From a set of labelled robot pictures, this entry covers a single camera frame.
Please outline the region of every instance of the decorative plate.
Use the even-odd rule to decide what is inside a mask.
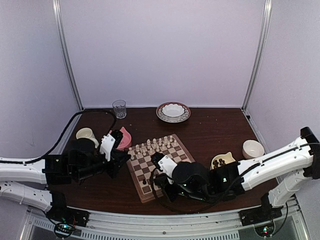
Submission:
[[[166,102],[164,104],[161,104],[156,109],[156,115],[162,121],[176,124],[182,123],[183,121],[187,120],[191,115],[191,111],[186,105],[182,103]]]

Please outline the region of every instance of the glass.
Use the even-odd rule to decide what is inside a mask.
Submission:
[[[117,100],[112,103],[113,111],[117,119],[124,119],[127,116],[126,101]]]

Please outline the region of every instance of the pink object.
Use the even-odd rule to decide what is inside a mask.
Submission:
[[[131,138],[130,133],[128,133],[127,130],[124,127],[122,127],[120,129],[120,132],[123,133],[123,138],[122,138],[119,146],[116,149],[122,151],[122,150],[124,150],[126,148],[131,147],[131,139],[132,138]]]

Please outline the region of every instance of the brown tabletop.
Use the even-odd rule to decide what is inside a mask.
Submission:
[[[91,128],[100,140],[112,123],[112,117],[105,113],[87,113],[81,116],[69,141],[76,139],[81,128]],[[211,160],[218,154],[232,152],[236,160],[242,160],[242,144],[245,140],[256,139],[245,116],[234,108],[191,108],[191,117],[182,123],[166,123],[156,116],[155,108],[129,108],[125,119],[118,120],[114,129],[125,127],[132,136],[132,145],[147,139],[177,134],[193,158],[210,167]],[[261,204],[263,194],[273,189],[277,181],[272,179],[236,199],[220,202],[205,212],[227,211]],[[162,207],[156,200],[141,203],[134,182],[125,164],[115,179],[106,173],[88,178],[84,184],[73,182],[68,185],[51,185],[50,190],[65,194],[71,207],[138,215],[176,214]],[[207,204],[179,196],[173,208],[194,211]]]

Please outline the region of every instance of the wooden chessboard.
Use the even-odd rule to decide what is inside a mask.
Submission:
[[[168,155],[169,158],[174,160],[176,163],[184,161],[184,162],[194,162],[195,160],[190,155],[189,151],[186,149],[186,147],[183,145],[183,143],[180,141],[177,135],[172,134],[172,142],[170,142],[170,147],[167,148],[165,146],[164,149],[162,149],[162,146],[159,148],[160,153],[164,155]],[[156,143],[153,143],[151,140],[150,147],[156,151],[157,146],[159,145],[159,139],[156,140]],[[142,152],[142,144],[139,144],[139,151]],[[155,166],[151,162],[151,156],[150,156],[150,150],[147,149],[145,152],[145,156],[142,154],[138,154],[136,147],[132,147],[132,150],[129,151],[129,154],[131,154],[132,158],[126,162],[132,180],[134,182],[134,186],[138,192],[138,195],[140,197],[140,200],[142,203],[149,202],[153,199],[155,199],[151,187],[150,187],[150,175],[151,172],[155,169]],[[160,174],[158,170],[154,171],[154,175]],[[157,195],[160,197],[162,196],[161,189],[158,188],[156,185],[154,185],[154,189],[157,193]]]

